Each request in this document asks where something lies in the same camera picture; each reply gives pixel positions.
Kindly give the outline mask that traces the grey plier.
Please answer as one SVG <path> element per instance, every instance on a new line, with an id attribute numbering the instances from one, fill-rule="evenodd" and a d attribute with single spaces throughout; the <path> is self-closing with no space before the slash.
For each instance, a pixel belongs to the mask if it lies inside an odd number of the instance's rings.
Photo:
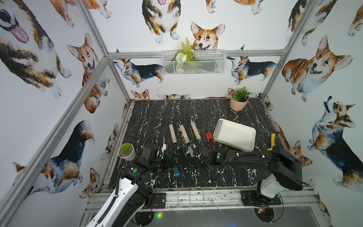
<path id="1" fill-rule="evenodd" d="M 191 158 L 195 157 L 194 153 L 193 153 L 193 149 L 191 146 L 188 147 L 188 152 L 191 155 Z"/>

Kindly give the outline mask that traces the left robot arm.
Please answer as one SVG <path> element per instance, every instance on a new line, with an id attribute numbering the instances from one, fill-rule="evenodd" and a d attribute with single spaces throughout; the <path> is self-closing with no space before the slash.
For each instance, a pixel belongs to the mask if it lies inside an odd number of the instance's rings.
<path id="1" fill-rule="evenodd" d="M 168 169 L 166 145 L 145 143 L 140 154 L 118 174 L 119 181 L 88 227 L 124 227 L 143 208 L 153 209 L 153 189 L 146 185 L 151 173 Z"/>

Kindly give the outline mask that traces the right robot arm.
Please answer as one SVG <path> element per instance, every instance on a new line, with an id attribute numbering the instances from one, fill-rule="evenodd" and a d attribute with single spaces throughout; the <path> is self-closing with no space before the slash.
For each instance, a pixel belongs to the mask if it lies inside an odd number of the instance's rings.
<path id="1" fill-rule="evenodd" d="M 265 169 L 269 175 L 258 183 L 256 197 L 259 199 L 273 199 L 283 190 L 303 189 L 302 162 L 283 148 L 245 152 L 210 150 L 202 144 L 192 143 L 191 150 L 194 157 L 217 173 L 229 169 Z"/>

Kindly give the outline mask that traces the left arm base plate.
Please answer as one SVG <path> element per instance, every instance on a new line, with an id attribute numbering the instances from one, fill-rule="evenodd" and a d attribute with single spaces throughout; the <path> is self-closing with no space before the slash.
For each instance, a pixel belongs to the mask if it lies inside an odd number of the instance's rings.
<path id="1" fill-rule="evenodd" d="M 152 209 L 164 209 L 166 204 L 166 193 L 154 193 L 152 196 Z"/>

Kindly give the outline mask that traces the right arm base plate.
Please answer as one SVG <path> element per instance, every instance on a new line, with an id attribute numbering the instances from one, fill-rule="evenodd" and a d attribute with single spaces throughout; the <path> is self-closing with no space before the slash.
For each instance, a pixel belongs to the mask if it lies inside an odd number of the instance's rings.
<path id="1" fill-rule="evenodd" d="M 245 206 L 267 207 L 269 205 L 281 205 L 281 199 L 278 195 L 274 198 L 268 198 L 259 194 L 256 190 L 240 191 L 242 203 Z"/>

